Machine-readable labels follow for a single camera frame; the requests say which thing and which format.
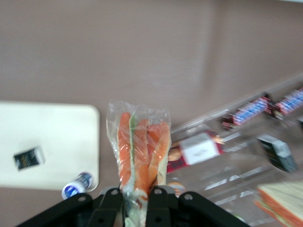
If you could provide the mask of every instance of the white tray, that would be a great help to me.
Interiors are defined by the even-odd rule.
[[[14,154],[40,146],[45,163],[18,170]],[[90,105],[0,101],[0,186],[62,190],[81,172],[99,180],[99,112]]]

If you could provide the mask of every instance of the white bottle cap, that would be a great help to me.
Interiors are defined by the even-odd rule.
[[[72,181],[62,189],[62,198],[68,199],[75,194],[84,193],[85,191],[86,188],[80,181]]]

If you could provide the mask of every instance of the plastic bag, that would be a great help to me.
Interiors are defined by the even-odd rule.
[[[125,198],[125,226],[145,226],[150,189],[166,184],[171,146],[169,112],[111,101],[107,136],[117,159],[120,189]]]

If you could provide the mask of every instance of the small black box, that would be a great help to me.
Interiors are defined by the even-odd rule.
[[[258,139],[269,161],[275,167],[287,172],[293,172],[298,168],[287,143],[266,134],[259,136]]]
[[[302,128],[302,130],[303,130],[303,116],[300,117],[300,118],[298,118],[298,121],[299,121],[300,126],[301,126],[301,128]]]
[[[36,147],[28,151],[15,154],[14,160],[19,170],[30,166],[40,165],[45,162],[40,147]]]

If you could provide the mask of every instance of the packaged sandwich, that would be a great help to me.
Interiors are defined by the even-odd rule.
[[[125,226],[145,226],[150,189],[166,184],[171,146],[169,112],[111,101],[107,136],[117,159],[125,198]]]
[[[303,181],[258,186],[255,204],[285,227],[303,226]]]

